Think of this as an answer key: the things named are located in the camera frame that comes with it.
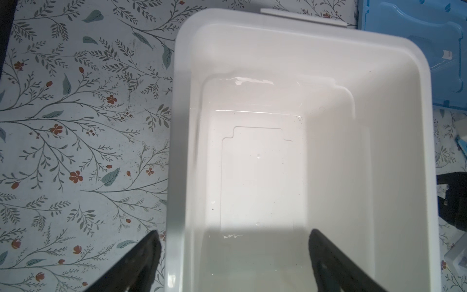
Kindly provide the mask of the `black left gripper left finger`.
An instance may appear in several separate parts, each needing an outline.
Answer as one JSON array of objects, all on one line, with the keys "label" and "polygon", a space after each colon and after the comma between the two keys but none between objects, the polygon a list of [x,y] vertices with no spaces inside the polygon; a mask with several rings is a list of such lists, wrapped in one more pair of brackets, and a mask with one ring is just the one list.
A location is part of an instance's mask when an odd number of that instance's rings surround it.
[{"label": "black left gripper left finger", "polygon": [[140,242],[93,283],[87,292],[149,292],[161,259],[158,231],[150,231]]}]

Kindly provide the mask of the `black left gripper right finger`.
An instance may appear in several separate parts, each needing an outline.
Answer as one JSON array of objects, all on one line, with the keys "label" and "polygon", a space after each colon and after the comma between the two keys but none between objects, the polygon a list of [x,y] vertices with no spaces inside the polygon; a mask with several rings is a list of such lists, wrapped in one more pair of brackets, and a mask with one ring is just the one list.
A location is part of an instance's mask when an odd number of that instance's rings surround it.
[{"label": "black left gripper right finger", "polygon": [[383,292],[385,290],[320,230],[311,231],[308,250],[318,291]]}]

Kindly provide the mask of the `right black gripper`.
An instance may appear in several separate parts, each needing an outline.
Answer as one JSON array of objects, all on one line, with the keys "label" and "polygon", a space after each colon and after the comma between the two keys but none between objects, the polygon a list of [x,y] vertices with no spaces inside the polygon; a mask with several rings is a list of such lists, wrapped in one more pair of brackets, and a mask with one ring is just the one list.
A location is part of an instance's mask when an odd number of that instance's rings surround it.
[{"label": "right black gripper", "polygon": [[437,185],[446,184],[445,198],[438,197],[439,217],[458,230],[467,230],[467,173],[437,175]]}]

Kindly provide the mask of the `white small tube rack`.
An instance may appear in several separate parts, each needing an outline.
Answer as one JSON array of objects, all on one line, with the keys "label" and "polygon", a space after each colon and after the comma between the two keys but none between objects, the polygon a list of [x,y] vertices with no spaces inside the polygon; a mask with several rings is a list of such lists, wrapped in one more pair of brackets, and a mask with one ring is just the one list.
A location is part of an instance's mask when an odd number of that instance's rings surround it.
[{"label": "white small tube rack", "polygon": [[455,243],[444,255],[444,261],[451,271],[457,276],[467,274],[467,245],[466,243]]}]

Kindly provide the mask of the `white plastic storage bin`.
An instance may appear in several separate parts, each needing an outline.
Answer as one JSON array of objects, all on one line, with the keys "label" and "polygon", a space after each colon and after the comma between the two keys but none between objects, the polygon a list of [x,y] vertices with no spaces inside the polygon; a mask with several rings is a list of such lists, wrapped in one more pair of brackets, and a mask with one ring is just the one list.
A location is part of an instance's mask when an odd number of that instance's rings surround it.
[{"label": "white plastic storage bin", "polygon": [[175,44],[168,292],[314,292],[320,230],[388,292],[441,289],[431,77],[408,39],[206,9]]}]

